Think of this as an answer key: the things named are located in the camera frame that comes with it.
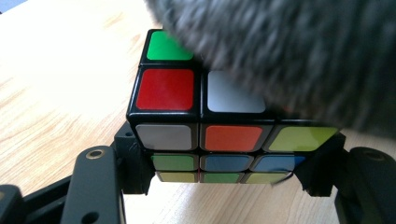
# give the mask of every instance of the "rubik's cube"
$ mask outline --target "rubik's cube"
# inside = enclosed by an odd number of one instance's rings
[[[275,183],[339,131],[284,119],[164,30],[148,31],[127,119],[163,182]]]

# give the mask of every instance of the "gray fur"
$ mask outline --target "gray fur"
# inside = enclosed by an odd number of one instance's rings
[[[396,1],[147,1],[182,45],[267,103],[396,138]]]

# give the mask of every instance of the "wooden table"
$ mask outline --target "wooden table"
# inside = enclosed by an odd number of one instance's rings
[[[0,184],[24,195],[71,175],[82,150],[125,121],[147,29],[142,1],[29,0],[0,16]],[[396,157],[387,139],[344,131],[346,148]],[[125,196],[130,223],[337,223],[331,198],[284,184],[171,184]]]

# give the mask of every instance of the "green sticker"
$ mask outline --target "green sticker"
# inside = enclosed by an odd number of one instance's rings
[[[288,173],[252,173],[247,179],[247,184],[273,184],[283,180]]]
[[[163,182],[194,183],[194,173],[158,173]]]
[[[153,155],[154,167],[159,171],[193,171],[194,158],[184,155]]]
[[[204,174],[204,183],[236,183],[239,174]]]
[[[329,127],[286,127],[269,146],[271,151],[313,151],[337,133]]]
[[[152,33],[148,45],[148,59],[187,61],[192,59],[192,53],[183,49],[175,39],[164,31]]]

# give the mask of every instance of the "light wood grain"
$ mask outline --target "light wood grain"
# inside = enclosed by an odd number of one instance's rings
[[[24,195],[71,175],[87,147],[109,145],[125,121],[150,28],[142,1],[29,0],[0,16],[0,184]],[[344,132],[346,148],[387,139]],[[267,185],[172,184],[125,196],[130,223],[337,223],[333,198],[294,177]]]

